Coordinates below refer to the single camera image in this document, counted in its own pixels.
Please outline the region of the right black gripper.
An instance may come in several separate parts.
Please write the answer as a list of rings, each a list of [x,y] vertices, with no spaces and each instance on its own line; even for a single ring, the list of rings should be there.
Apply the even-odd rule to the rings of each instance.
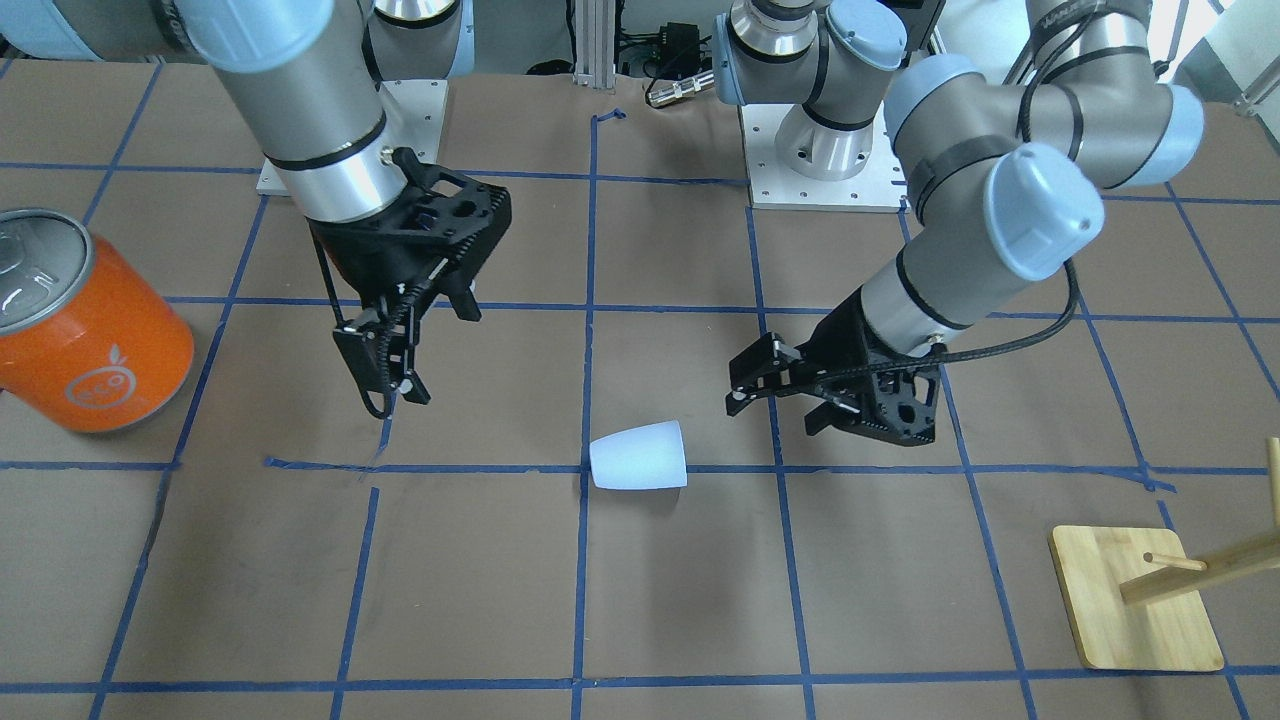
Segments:
[[[308,223],[366,306],[348,320],[333,296],[333,340],[376,419],[392,415],[397,397],[431,401],[415,368],[421,319],[438,293],[460,320],[483,319],[475,277],[512,220],[506,187],[424,164],[410,149],[396,149],[390,158],[407,186],[387,209],[357,222]]]

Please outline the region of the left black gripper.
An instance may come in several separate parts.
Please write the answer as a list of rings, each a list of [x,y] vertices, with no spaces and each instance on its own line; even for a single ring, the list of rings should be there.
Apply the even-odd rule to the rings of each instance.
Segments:
[[[824,402],[805,415],[808,436],[836,429],[902,447],[931,445],[938,410],[937,368],[826,379],[829,372],[906,359],[872,331],[861,291],[856,291],[818,323],[809,341],[794,347],[781,334],[767,332],[732,357],[726,414],[735,416],[758,398],[810,395]]]

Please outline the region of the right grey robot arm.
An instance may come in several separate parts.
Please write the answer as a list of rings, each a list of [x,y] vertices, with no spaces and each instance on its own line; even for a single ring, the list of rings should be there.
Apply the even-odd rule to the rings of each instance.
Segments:
[[[360,296],[333,336],[366,410],[429,402],[422,319],[445,297],[480,320],[474,281],[513,208],[506,187],[422,160],[392,87],[471,70],[471,3],[5,1],[1,19],[41,59],[209,64],[306,218],[325,283]]]

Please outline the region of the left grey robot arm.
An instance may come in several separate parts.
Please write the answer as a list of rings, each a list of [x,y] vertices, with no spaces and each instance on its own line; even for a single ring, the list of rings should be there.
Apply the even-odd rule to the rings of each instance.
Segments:
[[[1204,133],[1199,99],[1158,82],[1149,1],[1029,1],[1025,85],[993,85],[966,56],[908,61],[908,31],[878,1],[736,1],[716,20],[723,102],[787,104],[781,147],[803,176],[822,146],[870,142],[876,113],[922,231],[790,346],[764,333],[730,361],[728,415],[808,395],[824,429],[900,446],[934,439],[940,369],[1010,354],[1073,319],[1073,256],[1102,229],[1102,190],[1170,181]]]

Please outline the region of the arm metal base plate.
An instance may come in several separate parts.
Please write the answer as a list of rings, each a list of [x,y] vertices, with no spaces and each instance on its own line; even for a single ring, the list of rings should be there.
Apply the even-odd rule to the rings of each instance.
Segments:
[[[390,161],[396,149],[412,149],[421,163],[435,163],[439,151],[448,82],[398,79],[384,83],[379,97],[383,129],[356,154],[307,170],[284,170],[266,160],[257,181],[260,195],[292,196],[300,210],[320,222],[349,222],[388,206],[406,178]]]
[[[755,209],[892,213],[906,201],[882,109],[849,132],[815,123],[799,105],[746,105],[739,115]]]

